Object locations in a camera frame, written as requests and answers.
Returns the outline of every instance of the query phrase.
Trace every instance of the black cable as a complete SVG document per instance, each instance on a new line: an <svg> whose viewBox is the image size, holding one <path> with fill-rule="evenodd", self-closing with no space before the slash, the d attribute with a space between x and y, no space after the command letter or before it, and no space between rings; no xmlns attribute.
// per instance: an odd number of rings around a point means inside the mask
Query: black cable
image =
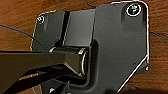
<svg viewBox="0 0 168 94"><path fill-rule="evenodd" d="M14 30L14 31L17 31L17 32L20 32L22 34L25 34L26 36L28 36L28 37L32 38L33 40L35 40L40 45L40 47L43 49L43 51L46 52L45 49L43 48L42 44L37 39L35 39L33 36L29 35L28 33L24 32L24 31L21 31L21 30L18 30L18 29L15 29L15 28L12 28L12 27L9 27L9 26L6 26L6 25L0 24L0 26L8 28L8 29L11 29L11 30Z"/></svg>
<svg viewBox="0 0 168 94"><path fill-rule="evenodd" d="M35 76L35 77L19 80L19 81L15 82L3 94L18 93L18 92L21 92L23 90L29 89L29 88L31 88L33 86L39 85L39 84L41 84L41 83L43 83L45 81L48 81L50 79L53 79L55 77L60 77L60 76L63 76L65 74L70 74L70 73L72 73L71 70L62 69L62 70L58 70L58 71L48 72L48 73L45 73L45 74L42 74L42 75L38 75L38 76Z"/></svg>

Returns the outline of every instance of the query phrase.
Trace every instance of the monitor mount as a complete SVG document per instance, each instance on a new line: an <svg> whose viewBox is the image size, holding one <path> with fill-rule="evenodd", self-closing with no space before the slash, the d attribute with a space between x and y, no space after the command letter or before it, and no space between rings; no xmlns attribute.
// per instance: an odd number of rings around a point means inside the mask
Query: monitor mount
<svg viewBox="0 0 168 94"><path fill-rule="evenodd" d="M147 66L147 12L143 2L131 1L41 14L34 38L43 49L32 41L31 52L0 53L0 93L17 93L38 84L44 94L119 92ZM18 80L34 73L38 75Z"/></svg>

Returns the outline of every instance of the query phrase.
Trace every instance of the screw head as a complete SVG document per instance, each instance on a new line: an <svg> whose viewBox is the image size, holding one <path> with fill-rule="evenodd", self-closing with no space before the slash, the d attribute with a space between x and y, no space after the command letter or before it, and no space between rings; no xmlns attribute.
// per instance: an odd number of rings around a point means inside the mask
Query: screw head
<svg viewBox="0 0 168 94"><path fill-rule="evenodd" d="M37 21L39 24L43 24L44 23L44 16L43 15L40 15L38 18L37 18Z"/></svg>
<svg viewBox="0 0 168 94"><path fill-rule="evenodd" d="M127 14L129 16L138 16L141 12L141 6L138 4L131 4L128 8L127 8Z"/></svg>

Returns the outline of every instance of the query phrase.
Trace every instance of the mounting hole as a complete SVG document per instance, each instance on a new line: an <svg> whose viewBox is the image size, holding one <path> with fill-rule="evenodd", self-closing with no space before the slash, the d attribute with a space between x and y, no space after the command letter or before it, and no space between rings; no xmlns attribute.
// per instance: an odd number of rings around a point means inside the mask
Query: mounting hole
<svg viewBox="0 0 168 94"><path fill-rule="evenodd" d="M49 93L53 92L54 90L55 90L54 88L50 88Z"/></svg>
<svg viewBox="0 0 168 94"><path fill-rule="evenodd" d="M40 15L38 18L37 18L37 21L39 24L43 24L44 23L44 16L43 15Z"/></svg>
<svg viewBox="0 0 168 94"><path fill-rule="evenodd" d="M141 6L138 4L131 4L128 6L126 12L129 16L138 16L141 12Z"/></svg>

